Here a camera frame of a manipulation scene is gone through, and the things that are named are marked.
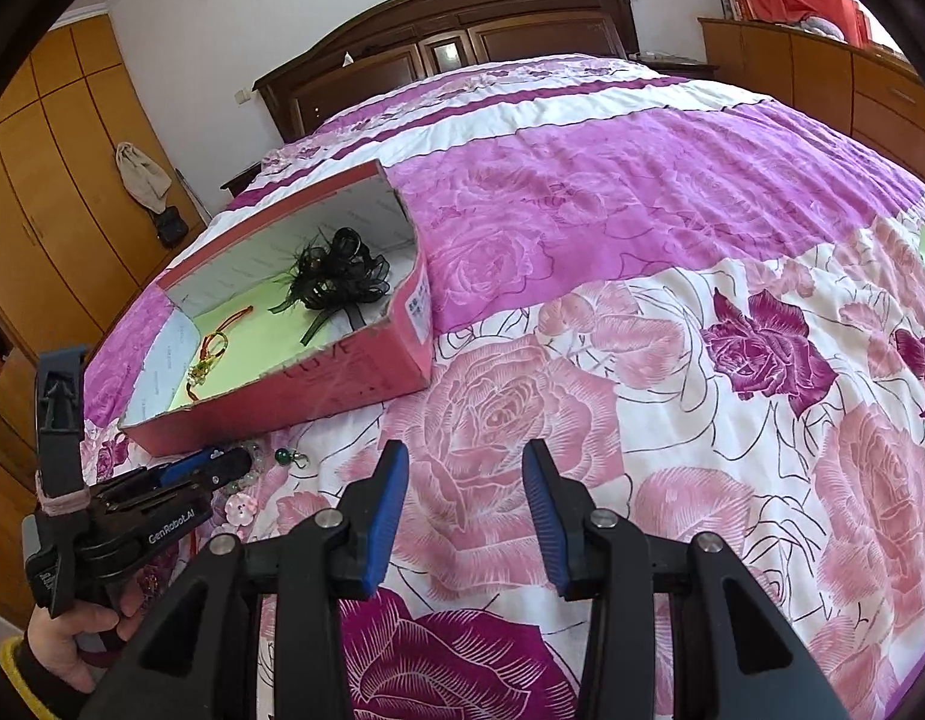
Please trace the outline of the yellow sleeve forearm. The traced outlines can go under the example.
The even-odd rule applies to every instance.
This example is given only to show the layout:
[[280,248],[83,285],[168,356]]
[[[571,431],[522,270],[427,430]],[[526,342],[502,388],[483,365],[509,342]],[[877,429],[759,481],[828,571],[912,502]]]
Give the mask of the yellow sleeve forearm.
[[0,667],[21,700],[41,720],[76,720],[89,695],[77,691],[37,661],[24,635],[3,640]]

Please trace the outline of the person's left hand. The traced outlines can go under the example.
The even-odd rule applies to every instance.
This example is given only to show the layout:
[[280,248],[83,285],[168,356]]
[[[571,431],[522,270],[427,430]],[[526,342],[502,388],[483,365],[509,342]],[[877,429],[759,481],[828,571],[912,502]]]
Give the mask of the person's left hand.
[[78,640],[87,635],[115,632],[122,642],[127,642],[140,628],[145,616],[143,605],[143,590],[135,580],[129,580],[115,610],[75,601],[66,613],[52,617],[46,608],[35,606],[26,629],[32,655],[55,678],[81,694],[89,694],[96,688],[96,678],[80,655]]

